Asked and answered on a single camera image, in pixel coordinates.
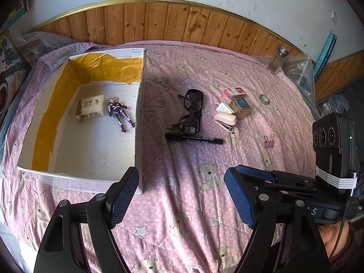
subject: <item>yellow tape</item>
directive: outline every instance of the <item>yellow tape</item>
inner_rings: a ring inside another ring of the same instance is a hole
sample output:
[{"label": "yellow tape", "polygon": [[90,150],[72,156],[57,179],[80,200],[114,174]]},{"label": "yellow tape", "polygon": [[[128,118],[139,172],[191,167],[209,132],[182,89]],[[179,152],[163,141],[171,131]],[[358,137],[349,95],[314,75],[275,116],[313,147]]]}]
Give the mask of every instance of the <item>yellow tape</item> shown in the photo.
[{"label": "yellow tape", "polygon": [[117,59],[109,54],[88,53],[70,60],[56,83],[48,109],[40,122],[32,169],[48,171],[58,124],[78,87],[90,81],[140,82],[142,70],[143,59],[140,57]]}]

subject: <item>pink binder clip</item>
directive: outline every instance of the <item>pink binder clip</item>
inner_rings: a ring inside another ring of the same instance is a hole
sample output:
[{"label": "pink binder clip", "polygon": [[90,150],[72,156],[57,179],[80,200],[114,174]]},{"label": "pink binder clip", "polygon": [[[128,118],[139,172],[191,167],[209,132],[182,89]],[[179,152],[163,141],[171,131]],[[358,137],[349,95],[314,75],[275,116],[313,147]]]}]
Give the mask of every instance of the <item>pink binder clip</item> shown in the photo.
[{"label": "pink binder clip", "polygon": [[265,135],[264,136],[264,146],[266,148],[273,148],[274,147],[274,134],[271,134],[270,135],[270,139],[268,140],[268,137]]}]

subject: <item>blue gripper pad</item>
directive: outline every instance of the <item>blue gripper pad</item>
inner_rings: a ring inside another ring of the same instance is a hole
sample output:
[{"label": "blue gripper pad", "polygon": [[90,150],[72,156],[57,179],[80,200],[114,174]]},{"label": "blue gripper pad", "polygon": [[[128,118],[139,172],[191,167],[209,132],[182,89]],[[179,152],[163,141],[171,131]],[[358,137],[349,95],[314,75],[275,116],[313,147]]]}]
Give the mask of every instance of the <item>blue gripper pad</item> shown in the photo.
[{"label": "blue gripper pad", "polygon": [[110,220],[108,227],[110,229],[123,221],[125,213],[134,196],[135,190],[139,184],[139,171],[135,167],[129,167],[122,179],[113,183],[106,192],[110,209]]},{"label": "blue gripper pad", "polygon": [[275,182],[275,179],[271,176],[269,171],[252,168],[252,167],[245,166],[245,165],[242,165],[242,164],[236,166],[235,169],[237,171],[239,171],[239,172],[244,173],[244,174],[253,175],[255,177],[259,177],[259,178],[262,178],[264,180],[270,180],[271,182]]},{"label": "blue gripper pad", "polygon": [[253,205],[230,168],[225,172],[224,181],[242,222],[253,229],[255,226]]}]

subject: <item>purple action figure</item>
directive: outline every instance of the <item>purple action figure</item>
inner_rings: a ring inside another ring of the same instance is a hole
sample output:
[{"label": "purple action figure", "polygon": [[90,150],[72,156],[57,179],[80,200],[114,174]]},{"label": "purple action figure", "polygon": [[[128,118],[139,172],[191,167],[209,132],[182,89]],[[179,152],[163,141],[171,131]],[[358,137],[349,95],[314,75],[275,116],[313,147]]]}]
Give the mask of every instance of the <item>purple action figure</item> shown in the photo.
[{"label": "purple action figure", "polygon": [[135,127],[135,122],[133,122],[128,114],[123,110],[127,109],[128,107],[123,105],[122,103],[118,102],[118,98],[113,96],[110,98],[110,100],[107,102],[109,105],[109,116],[111,117],[111,113],[112,111],[114,111],[115,117],[118,119],[118,123],[121,127],[121,131],[122,132],[126,132],[125,127],[123,126],[123,124],[121,123],[121,116],[123,115],[126,120],[128,120],[128,122],[132,125],[132,127]]}]

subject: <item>black sunglasses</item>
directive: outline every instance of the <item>black sunglasses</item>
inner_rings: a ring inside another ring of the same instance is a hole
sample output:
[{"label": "black sunglasses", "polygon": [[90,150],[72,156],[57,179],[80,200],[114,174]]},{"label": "black sunglasses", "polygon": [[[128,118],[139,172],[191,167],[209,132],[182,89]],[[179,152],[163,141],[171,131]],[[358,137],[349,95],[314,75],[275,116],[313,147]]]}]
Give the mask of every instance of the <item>black sunglasses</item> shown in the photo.
[{"label": "black sunglasses", "polygon": [[172,127],[178,127],[184,134],[199,133],[201,129],[203,92],[197,89],[190,89],[185,96],[180,94],[178,96],[184,99],[183,106],[189,111],[189,114],[183,116],[180,122],[173,124]]}]

